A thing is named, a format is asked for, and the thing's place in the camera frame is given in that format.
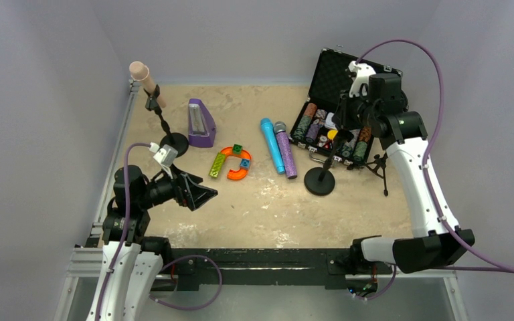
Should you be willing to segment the black poker chip case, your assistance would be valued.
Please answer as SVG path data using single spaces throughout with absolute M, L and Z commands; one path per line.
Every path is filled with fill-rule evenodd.
M 303 149 L 312 150 L 316 154 L 329 156 L 333 143 L 328 138 L 328 132 L 335 128 L 329 128 L 329 119 L 337 111 L 340 95 L 344 90 L 351 89 L 352 77 L 348 70 L 349 64 L 357 57 L 334 49 L 323 48 L 317 61 L 313 79 L 301 111 L 288 134 L 289 142 Z M 403 71 L 389 65 L 378 64 L 362 59 L 362 63 L 369 64 L 376 73 L 393 73 L 399 77 Z M 351 142 L 345 143 L 335 154 L 334 160 L 348 166 L 348 169 L 361 168 L 367 163 L 373 135 L 365 142 L 363 152 L 358 154 L 357 135 Z

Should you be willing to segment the black mic stand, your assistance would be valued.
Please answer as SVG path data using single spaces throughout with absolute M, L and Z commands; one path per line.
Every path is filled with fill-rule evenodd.
M 330 171 L 333 164 L 333 157 L 344 143 L 336 143 L 333 140 L 333 148 L 330 155 L 325 159 L 322 167 L 315 167 L 307 171 L 304 184 L 308 192 L 316 196 L 326 196 L 335 188 L 335 178 Z
M 188 139 L 185 135 L 181 133 L 172 132 L 168 122 L 164 119 L 162 107 L 160 103 L 158 103 L 157 101 L 157 98 L 160 98 L 159 85 L 155 86 L 155 89 L 152 93 L 148 93 L 146 89 L 144 89 L 144 91 L 148 97 L 147 102 L 145 103 L 145 108 L 148 111 L 154 112 L 158 116 L 161 123 L 161 128 L 165 133 L 165 136 L 161 139 L 159 145 L 163 146 L 167 144 L 170 147 L 174 148 L 177 151 L 178 157 L 184 155 L 189 148 Z

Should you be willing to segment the yellow dealer chip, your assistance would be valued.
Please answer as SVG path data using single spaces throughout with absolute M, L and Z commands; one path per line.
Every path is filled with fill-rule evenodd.
M 338 130 L 330 130 L 330 131 L 328 131 L 328 133 L 327 133 L 327 138 L 328 138 L 329 140 L 334 140 L 334 139 L 335 139 L 335 137 L 336 137 L 336 135 L 337 135 L 337 133 L 338 133 Z

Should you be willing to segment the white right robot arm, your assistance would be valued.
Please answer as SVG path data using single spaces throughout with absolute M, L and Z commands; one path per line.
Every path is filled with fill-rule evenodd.
M 337 115 L 342 128 L 366 126 L 379 138 L 386 156 L 397 169 L 410 210 L 412 237 L 382 236 L 356 239 L 351 246 L 353 261 L 393 264 L 402 272 L 444 268 L 454 264 L 472 246 L 475 236 L 461 229 L 439 187 L 430 157 L 428 133 L 422 117 L 406 109 L 402 79 L 393 73 L 362 76 L 353 72 L 348 97 L 342 97 Z

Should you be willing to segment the green toy brick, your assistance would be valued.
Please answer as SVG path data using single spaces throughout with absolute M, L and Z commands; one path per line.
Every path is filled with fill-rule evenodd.
M 242 145 L 240 145 L 240 144 L 234 144 L 234 145 L 233 145 L 233 147 L 232 147 L 232 152 L 233 152 L 234 154 L 241 154 L 241 153 L 242 153 L 242 151 L 243 151 L 243 147 L 242 147 Z

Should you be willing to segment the purple metronome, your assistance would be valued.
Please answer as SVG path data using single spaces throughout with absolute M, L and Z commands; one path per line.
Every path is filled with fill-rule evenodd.
M 190 146 L 211 148 L 214 146 L 217 127 L 205 104 L 198 98 L 188 102 L 188 141 Z

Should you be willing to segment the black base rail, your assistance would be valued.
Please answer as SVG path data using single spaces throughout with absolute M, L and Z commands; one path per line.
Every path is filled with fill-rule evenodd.
M 157 276 L 177 283 L 179 291 L 197 291 L 201 285 L 322 286 L 342 290 L 355 279 L 368 282 L 387 277 L 392 268 L 384 263 L 354 263 L 349 248 L 255 249 L 175 248 Z

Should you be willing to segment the blue microphone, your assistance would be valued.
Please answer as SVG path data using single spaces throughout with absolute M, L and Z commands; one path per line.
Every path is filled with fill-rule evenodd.
M 272 157 L 272 161 L 274 163 L 276 172 L 278 174 L 285 174 L 286 170 L 284 167 L 284 162 L 280 153 L 280 149 L 278 147 L 278 143 L 276 141 L 273 123 L 269 118 L 263 118 L 260 121 L 260 128 L 268 145 L 268 149 Z

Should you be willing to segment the white card deck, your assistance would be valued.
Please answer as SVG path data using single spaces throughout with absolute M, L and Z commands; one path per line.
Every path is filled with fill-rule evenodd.
M 329 130 L 336 130 L 337 125 L 334 122 L 334 116 L 335 114 L 333 112 L 330 112 L 326 115 L 326 118 L 324 119 L 324 127 L 328 128 Z

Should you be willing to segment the blue toy brick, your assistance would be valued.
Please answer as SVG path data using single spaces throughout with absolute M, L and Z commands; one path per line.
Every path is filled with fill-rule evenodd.
M 241 162 L 240 162 L 240 168 L 241 169 L 248 170 L 250 168 L 250 165 L 251 165 L 251 160 L 250 159 L 243 158 L 241 160 Z

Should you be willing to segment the pink microphone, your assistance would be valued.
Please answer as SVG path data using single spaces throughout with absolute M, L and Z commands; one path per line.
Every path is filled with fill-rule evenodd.
M 134 81 L 140 82 L 144 90 L 149 94 L 153 94 L 157 84 L 151 77 L 150 69 L 147 65 L 140 61 L 134 61 L 130 63 L 128 70 Z

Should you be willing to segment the black shock mount tripod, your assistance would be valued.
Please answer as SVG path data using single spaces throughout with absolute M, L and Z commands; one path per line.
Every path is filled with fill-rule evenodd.
M 387 160 L 388 154 L 384 152 L 383 154 L 376 154 L 374 159 L 369 162 L 360 162 L 360 163 L 351 163 L 347 166 L 347 170 L 351 171 L 353 169 L 368 169 L 372 174 L 379 177 L 383 181 L 383 195 L 387 197 L 389 195 L 388 184 L 387 184 Z

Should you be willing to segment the lime long toy brick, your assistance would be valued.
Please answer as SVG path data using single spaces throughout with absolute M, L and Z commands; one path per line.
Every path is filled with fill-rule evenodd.
M 209 170 L 209 176 L 211 178 L 218 178 L 219 173 L 225 163 L 226 158 L 227 158 L 227 156 L 224 153 L 222 153 L 222 152 L 217 153 L 217 155 L 214 158 L 214 161 L 211 165 L 211 168 Z

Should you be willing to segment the purple glitter microphone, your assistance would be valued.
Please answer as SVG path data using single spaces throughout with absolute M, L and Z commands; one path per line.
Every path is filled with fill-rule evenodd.
M 286 124 L 282 121 L 274 123 L 274 133 L 284 164 L 287 179 L 297 178 L 297 169 L 292 155 L 290 141 L 286 133 Z

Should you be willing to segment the orange curved track piece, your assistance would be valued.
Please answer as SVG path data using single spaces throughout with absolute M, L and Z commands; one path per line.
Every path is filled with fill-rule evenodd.
M 226 175 L 226 178 L 231 181 L 240 181 L 247 176 L 248 171 L 249 171 L 249 169 L 248 170 L 241 169 L 240 162 L 243 158 L 246 158 L 246 159 L 250 159 L 251 164 L 252 164 L 252 155 L 244 147 L 243 147 L 243 151 L 241 154 L 234 154 L 232 152 L 232 147 L 233 146 L 225 147 L 220 151 L 220 152 L 224 153 L 227 156 L 227 158 L 235 157 L 235 158 L 239 159 L 238 167 L 236 169 L 230 169 Z

